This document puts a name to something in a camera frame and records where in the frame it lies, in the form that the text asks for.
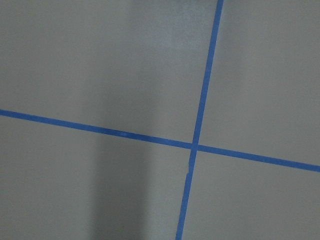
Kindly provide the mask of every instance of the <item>horizontal blue line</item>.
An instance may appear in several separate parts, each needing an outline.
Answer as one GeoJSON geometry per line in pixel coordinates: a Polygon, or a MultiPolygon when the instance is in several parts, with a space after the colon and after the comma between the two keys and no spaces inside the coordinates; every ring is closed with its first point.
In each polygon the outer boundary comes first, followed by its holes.
{"type": "Polygon", "coordinates": [[[279,159],[279,158],[255,155],[255,154],[250,154],[250,153],[245,153],[245,152],[240,152],[240,151],[226,150],[226,149],[222,149],[222,148],[217,148],[217,147],[212,147],[212,146],[204,146],[204,145],[198,145],[198,151],[211,153],[211,154],[224,155],[224,156],[229,156],[229,157],[234,157],[234,158],[239,158],[239,159],[247,159],[247,160],[252,160],[252,161],[261,162],[261,163],[275,164],[275,165],[280,165],[280,166],[285,166],[285,167],[290,167],[290,168],[295,168],[295,169],[303,169],[303,170],[308,170],[308,171],[320,173],[320,166],[297,162],[297,161],[283,160],[283,159],[279,159]]]}
{"type": "Polygon", "coordinates": [[[14,111],[8,111],[3,109],[0,109],[0,116],[5,116],[5,117],[10,117],[15,119],[23,119],[23,120],[28,120],[32,122],[50,124],[55,126],[71,128],[71,129],[78,129],[78,130],[83,130],[83,131],[88,131],[93,133],[106,134],[111,136],[127,138],[127,139],[135,139],[135,140],[173,146],[173,147],[178,147],[183,149],[191,148],[191,143],[188,143],[188,142],[176,141],[176,140],[155,137],[155,136],[148,136],[148,135],[137,134],[137,133],[127,132],[127,131],[119,131],[119,130],[104,128],[104,127],[91,126],[91,125],[86,125],[86,124],[81,124],[81,123],[76,123],[71,121],[63,121],[63,120],[58,120],[58,119],[53,119],[53,118],[48,118],[43,116],[30,115],[30,114],[14,112],[14,111]]]}

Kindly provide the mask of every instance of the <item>gray floor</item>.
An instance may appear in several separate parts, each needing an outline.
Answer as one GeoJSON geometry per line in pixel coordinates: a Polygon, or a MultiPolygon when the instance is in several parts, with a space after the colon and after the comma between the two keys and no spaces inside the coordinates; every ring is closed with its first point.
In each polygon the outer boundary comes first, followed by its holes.
{"type": "MultiPolygon", "coordinates": [[[[0,109],[191,143],[217,1],[2,1],[0,109]]],[[[320,165],[320,2],[225,0],[201,145],[320,165]]],[[[189,149],[0,116],[0,239],[175,239],[189,149]]],[[[183,240],[318,239],[320,173],[198,152],[183,240]]]]}

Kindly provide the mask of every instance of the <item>blue tape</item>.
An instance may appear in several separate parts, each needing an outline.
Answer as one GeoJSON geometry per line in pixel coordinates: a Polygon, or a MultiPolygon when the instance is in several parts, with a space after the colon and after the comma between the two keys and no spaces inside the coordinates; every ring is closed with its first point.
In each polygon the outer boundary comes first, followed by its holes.
{"type": "Polygon", "coordinates": [[[297,162],[297,161],[283,160],[279,158],[255,155],[251,153],[232,151],[232,150],[226,150],[222,148],[217,148],[212,146],[203,146],[203,145],[198,146],[198,151],[320,173],[320,166],[297,162]]]}
{"type": "Polygon", "coordinates": [[[215,9],[215,16],[214,16],[214,20],[213,20],[213,27],[212,27],[212,32],[211,32],[211,39],[210,39],[210,44],[209,44],[208,56],[206,59],[205,72],[204,72],[204,77],[203,77],[198,113],[196,116],[192,146],[191,146],[190,157],[189,157],[189,169],[188,169],[188,173],[185,177],[185,184],[184,184],[183,196],[182,196],[182,201],[181,201],[179,221],[178,221],[178,226],[177,226],[176,235],[175,235],[176,240],[182,239],[184,226],[185,226],[191,183],[192,183],[192,178],[193,178],[193,174],[194,174],[200,132],[201,132],[202,122],[203,122],[203,118],[204,118],[207,93],[208,93],[208,87],[209,87],[209,82],[210,82],[212,65],[213,65],[213,61],[214,61],[216,42],[217,42],[217,37],[218,37],[219,23],[220,23],[223,3],[224,3],[223,0],[218,0],[217,4],[216,4],[216,9],[215,9]]]}
{"type": "Polygon", "coordinates": [[[104,127],[91,126],[91,125],[86,125],[86,124],[81,124],[81,123],[76,123],[71,121],[63,121],[63,120],[58,120],[58,119],[53,119],[53,118],[48,118],[43,116],[29,115],[25,113],[8,111],[3,109],[0,109],[0,116],[6,116],[10,118],[15,118],[15,119],[23,119],[23,120],[28,120],[32,122],[50,124],[50,125],[55,125],[60,127],[71,128],[71,129],[78,129],[78,130],[83,130],[83,131],[88,131],[93,133],[106,134],[111,136],[127,138],[127,139],[135,139],[135,140],[173,146],[173,147],[178,147],[183,149],[191,148],[191,143],[188,143],[188,142],[176,141],[176,140],[155,137],[155,136],[142,135],[142,134],[127,132],[127,131],[113,130],[113,129],[104,128],[104,127]]]}

